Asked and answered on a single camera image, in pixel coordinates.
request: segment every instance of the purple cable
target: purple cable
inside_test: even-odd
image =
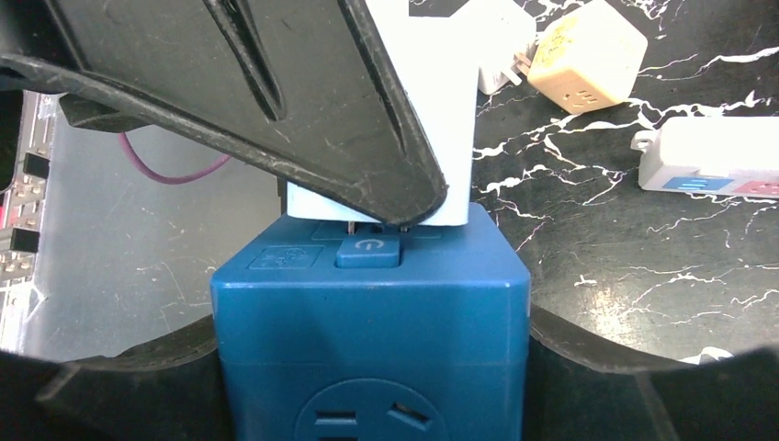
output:
[[[230,156],[228,154],[223,154],[219,157],[219,159],[214,161],[213,164],[209,165],[203,170],[200,170],[199,172],[195,172],[192,175],[170,177],[154,172],[151,168],[149,168],[148,165],[143,162],[140,156],[138,156],[138,154],[135,152],[135,149],[132,148],[132,144],[130,144],[130,140],[127,138],[127,133],[122,132],[119,134],[119,145],[121,145],[122,151],[127,155],[128,159],[130,159],[132,166],[134,166],[136,170],[141,172],[144,176],[148,177],[152,181],[159,182],[160,184],[166,184],[168,186],[177,186],[179,184],[186,184],[188,182],[197,181],[201,177],[205,177],[216,172],[221,166],[225,165],[230,160]]]

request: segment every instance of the purple wire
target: purple wire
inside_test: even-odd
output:
[[[223,154],[216,161],[214,161],[213,164],[209,165],[203,170],[200,170],[199,172],[193,173],[192,175],[176,177],[163,176],[154,172],[151,168],[149,168],[148,165],[143,162],[140,156],[138,156],[138,153],[135,152],[135,149],[132,148],[132,144],[130,144],[130,140],[127,138],[127,133],[122,132],[119,134],[119,145],[121,145],[122,151],[127,155],[128,159],[130,159],[130,163],[136,168],[136,170],[141,172],[144,176],[148,177],[152,181],[159,182],[160,184],[166,184],[168,186],[177,186],[179,184],[186,184],[188,182],[197,181],[201,177],[205,177],[216,172],[221,166],[225,165],[230,160],[230,156],[228,154]]]

